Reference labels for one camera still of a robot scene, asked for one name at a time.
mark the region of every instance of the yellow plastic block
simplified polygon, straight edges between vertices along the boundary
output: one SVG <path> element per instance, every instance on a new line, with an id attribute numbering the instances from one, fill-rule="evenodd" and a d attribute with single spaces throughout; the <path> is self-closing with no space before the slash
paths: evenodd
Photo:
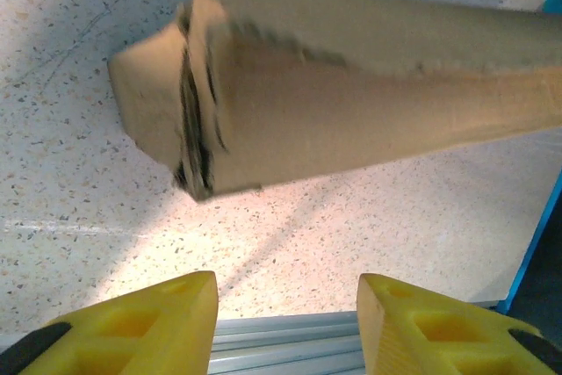
<path id="1" fill-rule="evenodd" d="M 22 375 L 205 375 L 218 312 L 214 273 L 195 272 L 67 314 L 70 331 Z"/>
<path id="2" fill-rule="evenodd" d="M 402 283 L 363 274 L 357 317 L 368 375 L 552 375 L 508 332 L 530 325 Z"/>

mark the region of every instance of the terrazzo floor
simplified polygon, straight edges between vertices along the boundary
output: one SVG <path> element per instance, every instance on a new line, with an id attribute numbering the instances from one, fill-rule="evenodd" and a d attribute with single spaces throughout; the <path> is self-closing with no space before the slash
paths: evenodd
<path id="1" fill-rule="evenodd" d="M 220 318 L 350 310 L 366 271 L 505 297 L 561 132 L 195 205 L 124 135 L 106 71 L 181 1 L 0 0 L 0 333 L 197 269 Z"/>

